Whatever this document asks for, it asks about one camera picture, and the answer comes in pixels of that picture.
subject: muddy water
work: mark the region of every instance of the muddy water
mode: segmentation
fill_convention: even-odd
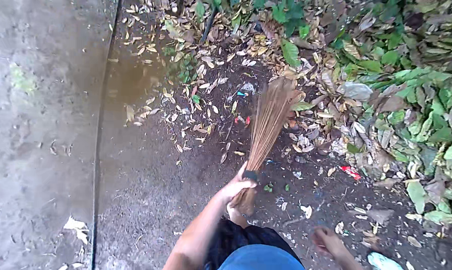
[[[133,106],[136,111],[145,105],[146,99],[156,96],[151,84],[163,80],[165,71],[161,64],[147,65],[138,61],[137,57],[129,57],[123,53],[119,62],[109,62],[110,72],[106,85],[103,106],[103,130],[101,138],[101,183],[100,183],[100,212],[111,205],[114,198],[110,194],[116,190],[129,187],[128,174],[131,168],[144,167],[143,157],[147,154],[144,147],[148,139],[150,125],[132,126],[126,123],[126,105]]]
[[[146,95],[153,94],[151,84],[164,77],[161,65],[138,63],[136,58],[109,63],[106,102],[140,105]]]

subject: broom bristles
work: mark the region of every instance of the broom bristles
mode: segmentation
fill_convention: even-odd
[[[256,111],[253,127],[251,152],[246,169],[257,171],[265,160],[276,141],[286,115],[289,112],[291,101],[297,93],[294,92],[294,81],[285,77],[277,78],[269,83],[267,90],[261,93]],[[231,201],[231,206],[240,212],[251,215],[254,210],[253,188],[241,190]]]

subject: dirt ground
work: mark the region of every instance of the dirt ground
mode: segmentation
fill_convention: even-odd
[[[130,49],[118,44],[116,42],[115,56],[119,62],[113,64],[111,84],[120,81],[122,90],[116,100],[106,106],[103,151],[108,156],[102,158],[102,163],[107,164],[103,166],[105,181],[121,183],[122,188],[107,191],[106,200],[109,200],[110,207],[105,208],[100,218],[99,265],[117,269],[160,269],[181,232],[211,196],[235,175],[248,156],[251,126],[245,127],[241,121],[234,123],[229,109],[220,107],[222,100],[234,96],[233,100],[239,101],[240,114],[246,118],[254,111],[256,96],[241,97],[235,95],[236,91],[245,83],[261,89],[268,81],[269,73],[262,65],[248,68],[232,63],[209,71],[206,82],[229,77],[227,83],[217,86],[210,95],[199,89],[201,98],[218,102],[215,131],[207,136],[204,144],[189,139],[193,144],[190,145],[192,150],[179,153],[171,138],[184,126],[166,124],[161,120],[162,113],[148,118],[143,126],[123,127],[125,103],[139,108],[146,99],[158,95],[151,91],[145,94],[144,80],[147,78],[141,78],[141,74],[128,76],[131,73],[127,70],[134,66],[136,70],[146,69],[148,76],[152,73],[163,78],[163,75],[157,72],[160,67],[141,64],[141,60],[152,59],[153,55],[130,57]],[[215,57],[225,58],[226,55],[227,51]],[[163,81],[163,86],[180,93],[177,85],[171,86]],[[313,91],[307,92],[307,96],[314,96]],[[176,104],[187,107],[186,100],[179,95]],[[165,106],[165,114],[171,108]],[[372,250],[393,258],[405,269],[407,261],[415,269],[452,269],[452,238],[425,237],[425,230],[417,221],[404,217],[414,212],[414,208],[402,184],[388,190],[373,187],[364,177],[355,181],[338,169],[338,166],[347,165],[342,157],[322,156],[315,150],[303,155],[306,163],[296,162],[294,157],[288,161],[281,152],[290,144],[290,132],[298,134],[295,130],[283,129],[267,158],[272,162],[263,166],[256,209],[248,219],[251,224],[274,228],[284,236],[306,269],[337,269],[333,261],[315,252],[308,236],[315,226],[334,229],[339,222],[344,223],[347,232],[342,237],[345,244],[367,269],[371,268],[367,255]],[[191,138],[198,137],[198,134],[196,132]],[[220,164],[228,142],[231,142],[228,157]],[[246,155],[235,155],[232,153],[235,150]],[[181,161],[180,166],[176,165],[177,161]],[[327,171],[332,167],[337,170],[328,177]],[[303,179],[296,178],[292,172],[302,172]],[[263,186],[269,183],[273,184],[271,193],[263,190]],[[286,185],[289,185],[289,191],[285,190]],[[284,202],[288,204],[282,211]],[[312,206],[310,219],[304,218],[300,205]],[[394,211],[388,221],[379,226],[378,244],[372,248],[361,243],[362,231],[371,230],[375,221],[356,218],[358,213],[349,212],[354,207],[366,209],[368,205],[373,210]],[[407,236],[414,236],[422,247],[410,245]]]
[[[92,226],[93,146],[114,4],[25,0],[0,4],[0,269],[55,270],[74,262],[84,263],[80,269],[85,269],[89,264],[89,246],[63,225],[73,216]],[[163,79],[164,70],[158,64],[142,64],[142,59],[154,57],[147,53],[132,57],[120,41],[119,36],[113,54],[119,62],[110,62],[106,75],[101,124],[97,268],[155,270],[163,266],[190,221],[246,161],[251,126],[231,125],[233,117],[218,104],[215,131],[204,144],[191,140],[192,150],[184,153],[170,140],[179,127],[167,126],[162,114],[151,116],[143,126],[124,127],[125,105],[143,106],[155,94],[146,94],[144,85],[152,76]],[[11,62],[34,75],[35,95],[18,94],[11,87]],[[259,64],[254,69],[228,64],[215,71],[208,80],[221,74],[229,82],[205,97],[212,101],[229,97],[247,82],[260,89],[269,79]],[[241,115],[254,111],[255,96],[236,98]],[[230,152],[220,164],[229,126],[231,150],[246,155]],[[378,229],[378,251],[404,269],[406,261],[416,270],[452,269],[452,238],[425,237],[417,221],[404,218],[414,211],[404,187],[398,184],[397,192],[373,187],[364,177],[355,181],[338,169],[328,177],[329,168],[346,164],[340,156],[312,151],[304,154],[306,163],[294,159],[289,163],[281,150],[290,145],[290,132],[296,131],[283,129],[268,157],[273,163],[263,166],[250,223],[284,236],[306,269],[337,269],[333,261],[316,254],[309,235],[315,226],[333,229],[343,222],[346,246],[370,269],[366,257],[371,249],[361,243],[361,232],[371,230],[374,221],[348,211],[371,204],[374,210],[394,210]],[[292,172],[302,172],[304,179]],[[269,183],[271,193],[263,190]],[[288,203],[285,211],[283,202]],[[304,218],[300,205],[313,208],[311,218]],[[406,236],[414,236],[422,247],[410,245]]]

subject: twig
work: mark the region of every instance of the twig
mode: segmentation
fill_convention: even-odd
[[[231,128],[233,127],[233,124],[234,124],[234,120],[231,122],[231,125],[229,126],[228,134],[226,134],[226,138],[224,139],[224,141],[228,140],[228,137],[229,137],[229,134],[231,133]]]
[[[283,223],[282,227],[286,228],[286,226],[291,225],[291,224],[296,223],[296,222],[303,221],[303,220],[305,220],[305,218],[306,218],[306,216],[301,217],[301,218],[295,218],[295,219],[292,219],[292,220],[289,220],[289,221],[285,221]]]

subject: fallen leaf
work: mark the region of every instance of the fallen leaf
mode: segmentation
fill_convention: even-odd
[[[220,164],[223,164],[227,157],[228,157],[228,152],[224,153],[224,154],[221,156],[221,160],[219,161],[219,163],[220,163]]]
[[[236,107],[238,106],[238,101],[235,100],[233,103],[233,108],[231,109],[231,113],[234,113],[234,111],[236,111]]]
[[[414,270],[413,265],[411,265],[411,263],[410,263],[409,261],[406,261],[406,268],[407,268],[408,270]]]
[[[236,55],[236,52],[233,52],[230,55],[228,55],[228,58],[227,58],[226,62],[231,61],[235,55]]]
[[[130,122],[134,121],[134,110],[130,105],[126,105],[126,116]]]
[[[153,115],[156,114],[157,112],[159,112],[161,109],[160,108],[155,108],[152,111],[149,112],[149,115]]]
[[[151,97],[148,100],[146,100],[146,105],[151,104],[152,102],[154,102],[155,97]]]
[[[336,171],[336,167],[330,168],[328,170],[328,177],[330,177]]]
[[[421,248],[421,243],[418,242],[418,240],[416,240],[416,238],[414,238],[413,236],[408,236],[408,242],[412,245],[415,246],[417,248]]]
[[[342,235],[342,234],[343,234],[343,228],[344,228],[344,226],[345,226],[345,224],[344,224],[343,222],[339,222],[339,223],[336,225],[335,232],[336,232],[338,235]]]

